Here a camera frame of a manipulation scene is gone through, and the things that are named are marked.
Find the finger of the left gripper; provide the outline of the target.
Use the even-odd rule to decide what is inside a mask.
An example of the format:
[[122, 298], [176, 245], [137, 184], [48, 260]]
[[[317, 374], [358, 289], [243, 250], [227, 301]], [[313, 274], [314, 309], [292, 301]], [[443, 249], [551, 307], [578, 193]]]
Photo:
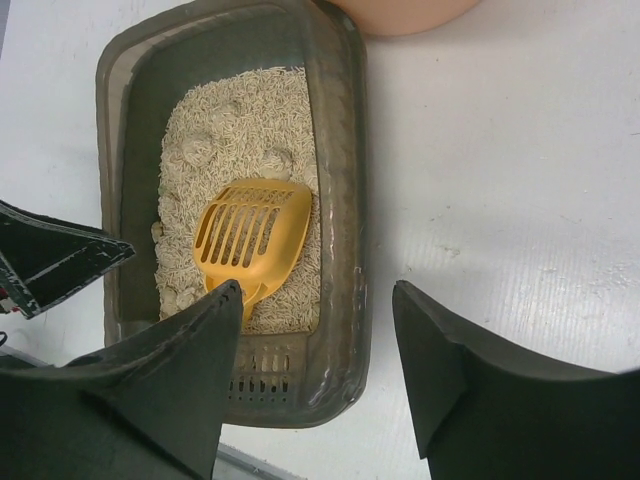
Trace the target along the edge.
[[135, 255], [93, 227], [1, 203], [1, 312], [31, 319]]

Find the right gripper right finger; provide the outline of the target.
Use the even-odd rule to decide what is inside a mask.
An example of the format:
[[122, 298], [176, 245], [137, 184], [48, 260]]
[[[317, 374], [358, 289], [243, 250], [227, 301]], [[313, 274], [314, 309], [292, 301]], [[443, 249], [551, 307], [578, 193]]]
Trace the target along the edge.
[[639, 374], [519, 346], [408, 281], [393, 317], [419, 455], [434, 479], [635, 479]]

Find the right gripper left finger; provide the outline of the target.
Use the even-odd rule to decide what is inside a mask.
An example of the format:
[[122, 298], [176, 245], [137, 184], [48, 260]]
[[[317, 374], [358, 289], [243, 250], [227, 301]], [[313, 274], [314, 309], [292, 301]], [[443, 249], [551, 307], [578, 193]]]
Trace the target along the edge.
[[5, 479], [208, 479], [242, 320], [228, 281], [62, 367], [1, 372]]

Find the yellow litter scoop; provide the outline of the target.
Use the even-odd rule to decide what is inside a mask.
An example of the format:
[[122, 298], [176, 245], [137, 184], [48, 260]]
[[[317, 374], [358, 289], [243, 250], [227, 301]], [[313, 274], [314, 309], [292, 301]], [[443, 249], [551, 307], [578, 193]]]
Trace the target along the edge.
[[290, 276], [311, 207], [312, 192], [299, 183], [248, 178], [225, 186], [206, 206], [194, 234], [193, 259], [205, 289], [237, 281], [248, 322], [254, 306]]

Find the grey plastic litter box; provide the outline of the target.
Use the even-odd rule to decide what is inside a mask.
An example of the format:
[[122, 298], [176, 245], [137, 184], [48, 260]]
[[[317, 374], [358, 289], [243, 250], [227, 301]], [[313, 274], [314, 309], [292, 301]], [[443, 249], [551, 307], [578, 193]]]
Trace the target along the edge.
[[198, 84], [247, 70], [306, 70], [319, 170], [319, 323], [311, 333], [240, 339], [228, 387], [230, 424], [318, 426], [365, 389], [371, 340], [365, 60], [353, 21], [322, 1], [195, 1], [115, 36], [99, 59], [102, 224], [136, 252], [104, 280], [107, 344], [159, 317], [150, 227], [161, 140], [174, 106]]

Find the orange trash bin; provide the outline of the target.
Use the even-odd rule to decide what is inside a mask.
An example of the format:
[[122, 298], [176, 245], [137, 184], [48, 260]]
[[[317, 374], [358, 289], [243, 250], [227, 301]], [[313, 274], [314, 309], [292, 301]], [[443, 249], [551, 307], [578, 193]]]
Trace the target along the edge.
[[366, 34], [403, 36], [442, 26], [479, 0], [331, 0]]

